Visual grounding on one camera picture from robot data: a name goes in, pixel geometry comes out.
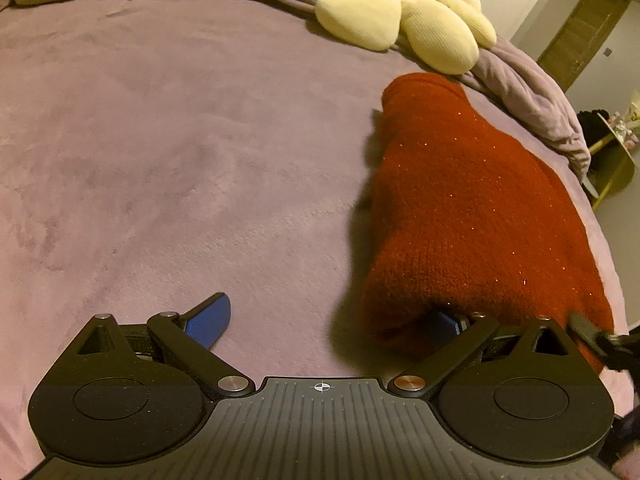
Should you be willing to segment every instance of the sparkly red fabric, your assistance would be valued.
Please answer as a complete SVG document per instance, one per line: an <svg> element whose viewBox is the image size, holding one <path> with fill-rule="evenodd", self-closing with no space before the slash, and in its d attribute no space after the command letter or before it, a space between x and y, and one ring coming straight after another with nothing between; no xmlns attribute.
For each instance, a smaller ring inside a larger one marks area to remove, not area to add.
<svg viewBox="0 0 640 480"><path fill-rule="evenodd" d="M376 254L360 311L367 333L423 357L434 348L418 322L442 306L505 324L542 314L563 326L575 310L612 330L584 225L551 168L442 76L401 76L382 104Z"/></svg>

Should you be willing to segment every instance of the flower-shaped pillow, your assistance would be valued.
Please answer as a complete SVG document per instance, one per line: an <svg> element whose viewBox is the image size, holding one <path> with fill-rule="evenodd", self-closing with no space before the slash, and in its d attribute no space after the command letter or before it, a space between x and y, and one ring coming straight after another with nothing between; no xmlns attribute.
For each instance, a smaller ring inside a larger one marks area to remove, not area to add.
<svg viewBox="0 0 640 480"><path fill-rule="evenodd" d="M495 45L495 30L480 0L318 0L316 18L347 43L382 51L404 32L418 57L451 75L470 70L478 45Z"/></svg>

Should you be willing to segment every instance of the gray ribbed plate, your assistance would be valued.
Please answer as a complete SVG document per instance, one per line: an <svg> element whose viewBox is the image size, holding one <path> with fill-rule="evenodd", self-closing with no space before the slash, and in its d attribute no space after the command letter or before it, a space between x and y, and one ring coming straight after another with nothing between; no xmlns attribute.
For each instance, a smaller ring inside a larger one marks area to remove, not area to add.
<svg viewBox="0 0 640 480"><path fill-rule="evenodd" d="M53 458L34 480L611 480L591 458L526 468L461 446L418 399L374 379L270 378L222 400L182 447L146 463L87 467Z"/></svg>

